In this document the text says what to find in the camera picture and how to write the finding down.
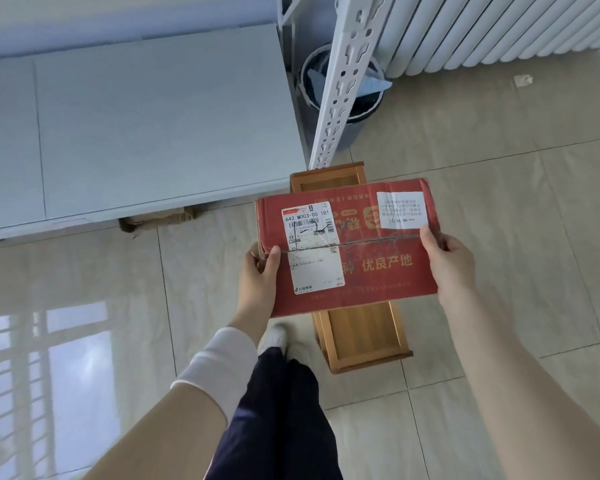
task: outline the brown object under shelf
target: brown object under shelf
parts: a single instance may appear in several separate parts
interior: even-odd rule
[[[291,192],[366,184],[364,163],[295,173]],[[413,355],[396,307],[384,301],[312,313],[315,338],[332,374]]]

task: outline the red cardboard box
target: red cardboard box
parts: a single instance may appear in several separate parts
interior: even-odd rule
[[[422,178],[258,199],[261,252],[282,249],[273,317],[437,293],[419,227],[440,232]]]

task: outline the trash can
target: trash can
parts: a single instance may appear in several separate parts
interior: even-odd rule
[[[316,66],[324,58],[324,53],[330,51],[330,43],[314,50],[304,61],[302,69],[300,69],[300,73],[296,79],[296,91],[300,92],[301,99],[304,101],[304,104],[300,104],[300,113],[304,123],[304,136],[310,151],[313,145],[315,129],[318,125],[321,101],[317,99],[313,92],[313,85],[309,78],[308,71],[309,69],[316,69]],[[384,79],[382,67],[380,67],[380,64],[374,57],[371,57],[369,67],[377,72],[381,79]],[[375,113],[380,106],[383,96],[384,91],[380,91],[356,97],[349,118],[347,119],[347,124],[345,125],[340,141],[338,142],[337,150],[344,150],[353,143],[362,130],[365,120]]]

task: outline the blue paper in trash can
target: blue paper in trash can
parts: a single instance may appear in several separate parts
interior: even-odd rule
[[[327,78],[314,69],[309,69],[307,71],[307,75],[311,80],[315,100],[318,105],[320,105],[322,101],[322,93],[324,92],[324,83],[326,82]],[[388,80],[378,78],[378,73],[373,69],[367,69],[365,76],[362,78],[362,82],[360,82],[360,88],[358,89],[358,95],[356,98],[366,96],[368,94],[379,93],[380,91],[385,91],[391,87],[391,84],[392,83]]]

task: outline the person's left arm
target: person's left arm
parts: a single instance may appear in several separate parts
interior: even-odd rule
[[[236,315],[151,411],[123,436],[84,477],[204,478],[237,402],[246,392],[276,296],[280,249],[262,272],[247,252],[242,265]]]

